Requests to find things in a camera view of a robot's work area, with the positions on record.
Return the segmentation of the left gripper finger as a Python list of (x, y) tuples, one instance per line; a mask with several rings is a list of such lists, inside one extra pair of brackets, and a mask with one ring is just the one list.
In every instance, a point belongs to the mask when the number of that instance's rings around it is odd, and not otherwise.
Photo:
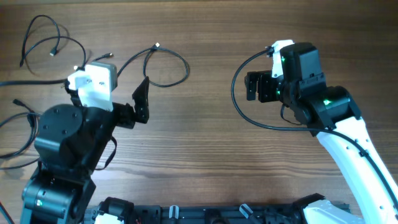
[(78, 91), (77, 90), (71, 90), (69, 88), (69, 86), (70, 86), (70, 82), (67, 79), (65, 79), (65, 81), (64, 81), (64, 89), (70, 95), (70, 99), (71, 99), (72, 104), (74, 106), (77, 106), (77, 107), (82, 107), (82, 103), (81, 103), (80, 98), (78, 96)]
[(146, 124), (149, 120), (149, 77), (145, 77), (141, 84), (136, 88), (132, 94), (134, 100), (135, 120), (138, 123)]

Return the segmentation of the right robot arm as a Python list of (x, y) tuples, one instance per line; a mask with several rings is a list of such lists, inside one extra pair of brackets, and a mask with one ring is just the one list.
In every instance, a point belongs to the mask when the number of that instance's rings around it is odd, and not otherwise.
[(279, 40), (264, 49), (271, 70), (249, 72), (246, 98), (279, 101), (294, 112), (288, 131), (316, 137), (340, 169), (362, 215), (357, 217), (320, 194), (301, 198), (289, 212), (291, 223), (396, 223), (397, 184), (377, 153), (358, 105), (347, 89), (328, 86), (318, 49), (308, 42)]

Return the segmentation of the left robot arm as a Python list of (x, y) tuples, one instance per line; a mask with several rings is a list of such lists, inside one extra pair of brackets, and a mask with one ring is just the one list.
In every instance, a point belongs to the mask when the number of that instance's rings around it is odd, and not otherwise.
[(113, 110), (68, 104), (44, 112), (34, 147), (38, 166), (22, 192), (21, 223), (80, 223), (96, 185), (91, 179), (115, 127), (149, 119), (149, 79), (132, 94), (134, 106)]

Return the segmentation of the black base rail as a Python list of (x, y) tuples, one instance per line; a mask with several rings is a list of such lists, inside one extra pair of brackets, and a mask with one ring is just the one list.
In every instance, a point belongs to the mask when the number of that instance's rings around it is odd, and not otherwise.
[(220, 207), (134, 205), (108, 197), (86, 209), (82, 223), (306, 223), (304, 208), (325, 196), (315, 193), (293, 203)]

